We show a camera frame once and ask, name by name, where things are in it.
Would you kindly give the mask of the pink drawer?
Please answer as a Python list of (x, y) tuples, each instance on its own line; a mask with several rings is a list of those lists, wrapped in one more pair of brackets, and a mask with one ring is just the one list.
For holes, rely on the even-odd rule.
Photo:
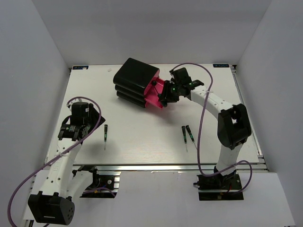
[(159, 76), (154, 76), (154, 77), (152, 77), (152, 79), (151, 79), (151, 81), (149, 82), (148, 86), (149, 86), (149, 87), (153, 87), (153, 86), (157, 85), (157, 83), (158, 83), (158, 78), (159, 78)]
[[(158, 78), (158, 83), (157, 83), (156, 87), (160, 93), (162, 93), (163, 84), (164, 84), (164, 80), (162, 80), (161, 78)], [(157, 93), (156, 93), (154, 87), (149, 87), (149, 86), (146, 87), (146, 89), (144, 91), (144, 99), (148, 104), (151, 104), (160, 109), (163, 108), (163, 106), (159, 102), (159, 98), (157, 97)]]

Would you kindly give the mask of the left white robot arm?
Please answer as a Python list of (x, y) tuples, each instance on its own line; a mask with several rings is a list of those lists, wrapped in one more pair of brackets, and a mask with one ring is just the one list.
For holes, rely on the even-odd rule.
[(92, 103), (75, 102), (68, 106), (66, 117), (58, 133), (56, 160), (51, 163), (48, 176), (37, 194), (31, 194), (28, 206), (37, 223), (69, 225), (75, 212), (75, 201), (86, 187), (99, 186), (100, 177), (93, 172), (72, 174), (75, 158), (83, 139), (99, 127), (105, 119)]

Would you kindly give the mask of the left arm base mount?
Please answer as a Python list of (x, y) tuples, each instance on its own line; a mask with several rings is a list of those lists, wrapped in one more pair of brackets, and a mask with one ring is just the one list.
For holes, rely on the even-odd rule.
[(96, 166), (84, 165), (72, 171), (74, 179), (80, 173), (89, 172), (91, 184), (86, 187), (81, 198), (114, 198), (117, 194), (120, 182), (120, 173), (104, 172), (98, 170)]

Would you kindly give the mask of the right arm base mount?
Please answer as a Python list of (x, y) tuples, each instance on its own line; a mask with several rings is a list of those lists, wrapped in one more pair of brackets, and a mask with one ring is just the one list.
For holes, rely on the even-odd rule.
[(242, 201), (244, 200), (240, 176), (236, 170), (231, 174), (221, 174), (206, 177), (197, 175), (197, 182), (193, 186), (198, 189), (200, 201)]

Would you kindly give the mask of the pink top drawer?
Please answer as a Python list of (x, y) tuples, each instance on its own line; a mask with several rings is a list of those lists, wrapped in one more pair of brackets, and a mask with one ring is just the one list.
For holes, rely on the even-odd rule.
[(149, 82), (148, 86), (149, 86), (149, 87), (153, 87), (153, 86), (157, 85), (157, 83), (158, 83), (158, 78), (159, 78), (159, 76), (154, 76), (154, 77), (152, 77), (152, 79), (151, 79), (151, 81)]

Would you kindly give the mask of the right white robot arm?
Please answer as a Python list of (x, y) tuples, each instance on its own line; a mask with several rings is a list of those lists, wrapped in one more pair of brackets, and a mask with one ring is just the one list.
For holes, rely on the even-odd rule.
[(205, 174), (205, 177), (214, 176), (214, 184), (218, 188), (226, 188), (231, 183), (229, 175), (234, 174), (239, 152), (248, 137), (252, 134), (247, 109), (243, 104), (233, 105), (212, 92), (212, 87), (206, 87), (200, 80), (192, 80), (183, 64), (174, 67), (171, 79), (164, 82), (162, 92), (158, 95), (163, 106), (176, 103), (181, 96), (202, 106), (197, 143), (200, 143), (204, 115), (211, 113), (217, 120), (217, 137), (221, 143), (219, 159), (214, 173)]

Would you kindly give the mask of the black drawer cabinet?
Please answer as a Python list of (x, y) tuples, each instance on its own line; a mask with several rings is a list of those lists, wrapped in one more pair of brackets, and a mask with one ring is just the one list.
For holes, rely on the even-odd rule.
[(152, 77), (159, 76), (160, 69), (147, 63), (128, 58), (114, 75), (116, 95), (137, 106), (145, 108), (144, 91)]

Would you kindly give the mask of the small green precision screwdriver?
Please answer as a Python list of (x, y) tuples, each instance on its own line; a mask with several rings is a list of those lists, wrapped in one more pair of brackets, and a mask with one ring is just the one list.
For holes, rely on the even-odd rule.
[(107, 142), (107, 131), (108, 131), (108, 125), (104, 125), (104, 150), (106, 150), (106, 142)]

